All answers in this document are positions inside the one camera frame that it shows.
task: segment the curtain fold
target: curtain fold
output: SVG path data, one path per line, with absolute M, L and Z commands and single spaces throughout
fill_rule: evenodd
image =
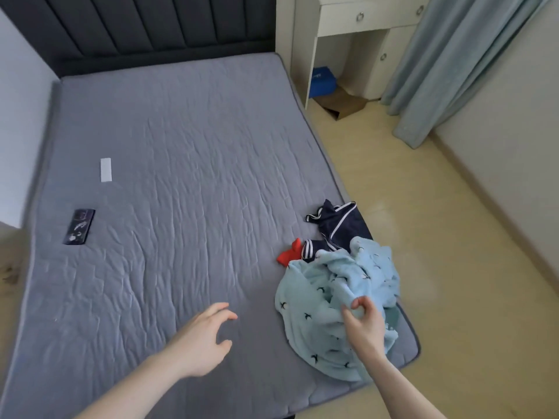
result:
M 416 148 L 457 112 L 548 0 L 431 0 L 381 98 L 394 136 Z

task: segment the person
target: person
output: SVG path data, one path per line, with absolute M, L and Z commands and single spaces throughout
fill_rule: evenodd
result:
M 201 377 L 212 371 L 233 344 L 230 340 L 216 343 L 220 326 L 237 319 L 228 306 L 228 303 L 215 303 L 194 316 L 161 352 L 145 360 L 76 419 L 143 418 L 179 379 Z M 371 299 L 356 298 L 351 309 L 359 306 L 365 309 L 361 319 L 354 317 L 347 307 L 342 309 L 346 334 L 380 391 L 390 417 L 445 419 L 388 361 L 384 352 L 385 323 Z

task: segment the navy blue garment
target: navy blue garment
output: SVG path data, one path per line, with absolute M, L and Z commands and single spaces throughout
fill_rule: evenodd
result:
M 323 240 L 305 241 L 301 256 L 306 262 L 314 260 L 318 250 L 335 251 L 345 248 L 349 251 L 349 242 L 353 237 L 373 239 L 355 201 L 332 205 L 330 200 L 325 200 L 316 214 L 305 216 L 305 221 L 317 224 L 324 237 Z

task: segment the red cloth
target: red cloth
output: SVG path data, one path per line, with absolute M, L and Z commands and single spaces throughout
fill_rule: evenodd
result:
M 284 251 L 282 254 L 278 256 L 276 260 L 279 263 L 281 263 L 284 267 L 287 267 L 291 260 L 301 259 L 302 250 L 303 250 L 303 243 L 299 238 L 297 238 L 295 241 L 293 241 L 293 244 L 291 244 L 291 249 Z

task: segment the white desk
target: white desk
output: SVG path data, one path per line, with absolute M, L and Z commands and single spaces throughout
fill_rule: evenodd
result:
M 380 98 L 428 3 L 429 0 L 296 0 L 291 77 L 305 107 L 318 38 L 357 33 L 339 82 L 352 94 Z

